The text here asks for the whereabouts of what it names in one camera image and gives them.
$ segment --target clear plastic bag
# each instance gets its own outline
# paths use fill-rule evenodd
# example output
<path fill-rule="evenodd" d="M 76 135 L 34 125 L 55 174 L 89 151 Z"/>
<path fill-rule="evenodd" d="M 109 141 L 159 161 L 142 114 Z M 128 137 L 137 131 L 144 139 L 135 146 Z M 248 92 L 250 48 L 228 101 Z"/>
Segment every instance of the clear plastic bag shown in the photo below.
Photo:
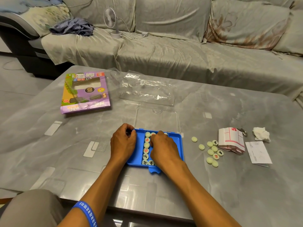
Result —
<path fill-rule="evenodd" d="M 164 81 L 152 81 L 152 76 L 128 71 L 121 81 L 120 98 L 137 102 L 173 106 L 175 88 Z"/>

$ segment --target sofa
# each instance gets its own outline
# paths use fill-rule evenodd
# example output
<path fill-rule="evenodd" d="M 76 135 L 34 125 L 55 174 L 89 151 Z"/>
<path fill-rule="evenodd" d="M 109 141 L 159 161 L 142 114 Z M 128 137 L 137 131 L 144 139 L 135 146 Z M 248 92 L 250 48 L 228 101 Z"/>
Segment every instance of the sofa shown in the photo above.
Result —
<path fill-rule="evenodd" d="M 0 13 L 0 36 L 35 76 L 56 78 L 71 65 L 115 67 L 284 94 L 303 108 L 303 0 L 63 2 Z M 125 22 L 117 21 L 122 38 L 112 38 L 104 23 L 107 7 Z M 49 33 L 71 17 L 93 24 L 93 35 Z"/>

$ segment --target key ring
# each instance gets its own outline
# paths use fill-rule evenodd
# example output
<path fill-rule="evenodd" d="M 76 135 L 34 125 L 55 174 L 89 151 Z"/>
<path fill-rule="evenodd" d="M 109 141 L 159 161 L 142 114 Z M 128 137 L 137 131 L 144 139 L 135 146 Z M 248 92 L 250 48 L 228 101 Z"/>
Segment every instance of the key ring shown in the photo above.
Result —
<path fill-rule="evenodd" d="M 243 134 L 245 137 L 247 137 L 247 132 L 246 132 L 243 128 L 238 129 L 238 130 L 241 131 L 242 134 Z"/>

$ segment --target blue plastic tray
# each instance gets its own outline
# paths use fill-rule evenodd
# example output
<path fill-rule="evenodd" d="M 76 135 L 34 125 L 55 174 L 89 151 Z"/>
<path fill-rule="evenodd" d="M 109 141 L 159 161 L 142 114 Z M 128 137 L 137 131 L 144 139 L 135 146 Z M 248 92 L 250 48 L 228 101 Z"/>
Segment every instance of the blue plastic tray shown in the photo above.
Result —
<path fill-rule="evenodd" d="M 127 164 L 130 166 L 138 166 L 138 167 L 148 167 L 150 173 L 156 172 L 158 174 L 161 173 L 161 170 L 159 167 L 157 166 L 150 166 L 150 165 L 142 165 L 142 160 L 143 160 L 143 145 L 144 145 L 144 139 L 145 139 L 145 133 L 146 132 L 155 132 L 156 134 L 158 133 L 158 131 L 153 131 L 153 130 L 146 130 L 146 129 L 135 129 L 137 132 L 137 141 L 136 141 L 136 147 L 134 149 L 134 152 L 132 154 L 132 156 L 127 160 Z M 174 132 L 166 132 L 168 133 L 168 136 L 171 137 L 173 139 L 173 141 L 176 143 L 177 147 L 178 147 L 178 151 L 179 151 L 179 155 L 182 159 L 182 161 L 184 161 L 184 156 L 183 156 L 183 145 L 182 145 L 182 137 L 180 134 L 178 133 L 174 133 Z M 149 147 L 149 160 L 152 160 L 152 158 L 150 157 L 150 153 L 152 151 L 152 147 Z"/>

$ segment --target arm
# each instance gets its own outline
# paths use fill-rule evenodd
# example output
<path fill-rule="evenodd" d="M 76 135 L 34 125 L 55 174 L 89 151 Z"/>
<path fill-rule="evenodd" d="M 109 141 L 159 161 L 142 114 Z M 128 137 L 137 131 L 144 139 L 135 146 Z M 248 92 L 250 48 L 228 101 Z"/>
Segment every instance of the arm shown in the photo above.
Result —
<path fill-rule="evenodd" d="M 130 137 L 126 135 L 126 130 L 132 130 Z M 113 134 L 111 138 L 111 157 L 97 180 L 81 198 L 89 204 L 93 210 L 98 226 L 103 220 L 108 201 L 116 184 L 117 178 L 136 145 L 136 131 L 134 127 L 124 123 Z M 85 214 L 78 208 L 73 208 L 58 227 L 89 227 L 89 222 Z"/>
<path fill-rule="evenodd" d="M 151 158 L 174 182 L 198 227 L 241 227 L 191 174 L 172 138 L 159 131 L 151 145 Z"/>

